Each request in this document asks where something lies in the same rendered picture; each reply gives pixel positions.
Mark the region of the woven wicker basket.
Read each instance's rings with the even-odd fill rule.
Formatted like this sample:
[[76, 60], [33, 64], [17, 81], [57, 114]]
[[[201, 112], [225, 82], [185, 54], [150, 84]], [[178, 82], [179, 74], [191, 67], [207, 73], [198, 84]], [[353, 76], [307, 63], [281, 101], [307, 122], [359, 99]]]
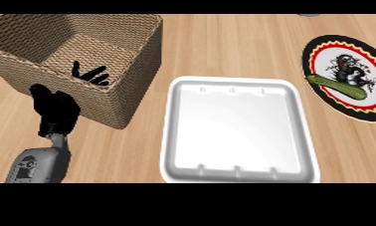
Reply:
[[163, 64], [156, 14], [0, 14], [0, 78], [70, 94], [82, 116], [128, 127]]

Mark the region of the green squash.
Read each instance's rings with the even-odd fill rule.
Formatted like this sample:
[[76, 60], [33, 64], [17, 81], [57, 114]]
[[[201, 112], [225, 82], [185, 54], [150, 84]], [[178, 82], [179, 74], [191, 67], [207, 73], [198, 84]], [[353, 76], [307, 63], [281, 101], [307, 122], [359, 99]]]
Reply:
[[335, 90], [337, 92], [340, 92], [341, 94], [344, 94], [347, 97], [358, 101], [363, 101], [368, 98], [368, 93], [362, 88], [352, 86], [346, 83], [341, 83], [338, 81], [334, 81], [322, 77], [321, 75], [309, 75], [306, 77], [306, 80], [309, 81], [310, 84], [324, 86]]

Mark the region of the patterned round plate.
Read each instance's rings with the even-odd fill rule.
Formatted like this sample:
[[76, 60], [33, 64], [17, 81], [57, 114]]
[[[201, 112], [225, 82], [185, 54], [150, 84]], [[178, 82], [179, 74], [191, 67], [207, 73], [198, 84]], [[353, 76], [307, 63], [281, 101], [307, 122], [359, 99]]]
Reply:
[[315, 38], [303, 50], [303, 73], [356, 86], [368, 93], [358, 101], [335, 90], [310, 84], [330, 106], [358, 120], [376, 123], [376, 46], [341, 36], [324, 35]]

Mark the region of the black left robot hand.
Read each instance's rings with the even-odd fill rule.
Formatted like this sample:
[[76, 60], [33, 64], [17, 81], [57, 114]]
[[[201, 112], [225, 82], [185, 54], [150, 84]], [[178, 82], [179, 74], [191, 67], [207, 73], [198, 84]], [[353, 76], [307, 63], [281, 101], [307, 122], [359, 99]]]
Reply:
[[[107, 69], [105, 66], [97, 68], [85, 75], [80, 75], [80, 62], [74, 62], [73, 76], [89, 81], [98, 86], [110, 84], [108, 74], [100, 73]], [[35, 110], [42, 117], [39, 135], [46, 137], [52, 133], [69, 135], [76, 127], [82, 108], [74, 98], [64, 92], [52, 93], [49, 88], [42, 84], [35, 84], [30, 88]]]

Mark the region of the white foam tray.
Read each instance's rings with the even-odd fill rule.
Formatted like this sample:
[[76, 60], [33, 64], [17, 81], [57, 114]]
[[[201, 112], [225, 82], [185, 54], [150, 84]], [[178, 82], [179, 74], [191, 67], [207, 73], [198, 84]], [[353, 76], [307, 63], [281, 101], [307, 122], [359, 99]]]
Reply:
[[161, 174], [169, 183], [318, 183], [300, 93], [279, 79], [184, 76], [166, 112]]

